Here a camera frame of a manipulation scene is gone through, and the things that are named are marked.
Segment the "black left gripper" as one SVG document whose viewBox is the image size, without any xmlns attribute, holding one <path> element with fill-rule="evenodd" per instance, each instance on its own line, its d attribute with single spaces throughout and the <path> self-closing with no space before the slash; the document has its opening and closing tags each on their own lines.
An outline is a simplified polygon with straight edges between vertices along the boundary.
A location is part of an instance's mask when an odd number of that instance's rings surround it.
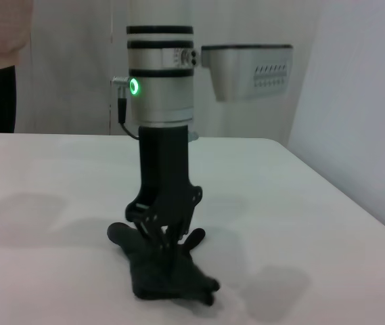
<svg viewBox="0 0 385 325">
<path fill-rule="evenodd" d="M 141 187 L 125 217 L 137 228 L 134 275 L 186 275 L 196 264 L 190 231 L 203 191 L 189 180 L 188 127 L 139 128 Z"/>
</svg>

